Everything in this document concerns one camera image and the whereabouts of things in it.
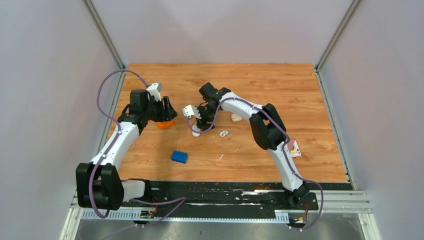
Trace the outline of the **white oval pill case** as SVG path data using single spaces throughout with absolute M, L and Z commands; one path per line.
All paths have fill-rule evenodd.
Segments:
M 202 130 L 199 129 L 196 124 L 193 124 L 191 129 L 192 129 L 191 134 L 193 137 L 197 138 L 201 135 Z

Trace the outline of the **white earbud charging case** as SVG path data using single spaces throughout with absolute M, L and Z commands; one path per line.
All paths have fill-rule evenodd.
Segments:
M 237 123 L 243 120 L 243 118 L 235 113 L 232 113 L 230 116 L 232 122 Z

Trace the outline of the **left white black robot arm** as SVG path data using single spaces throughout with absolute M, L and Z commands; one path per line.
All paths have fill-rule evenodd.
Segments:
M 78 205 L 115 211 L 122 203 L 134 199 L 142 207 L 149 206 L 153 201 L 150 181 L 122 180 L 119 167 L 149 121 L 168 123 L 177 116 L 168 96 L 161 97 L 151 90 L 132 90 L 129 104 L 115 120 L 115 130 L 106 145 L 89 163 L 80 163 L 76 168 Z

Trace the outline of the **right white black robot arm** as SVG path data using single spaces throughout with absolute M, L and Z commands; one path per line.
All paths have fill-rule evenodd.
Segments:
M 278 169 L 282 186 L 288 192 L 286 204 L 292 209 L 301 207 L 310 190 L 290 155 L 289 136 L 275 106 L 252 103 L 228 88 L 217 89 L 209 82 L 199 89 L 199 93 L 206 104 L 195 108 L 196 127 L 192 131 L 203 134 L 213 129 L 219 111 L 230 112 L 248 121 L 255 143 L 269 153 Z

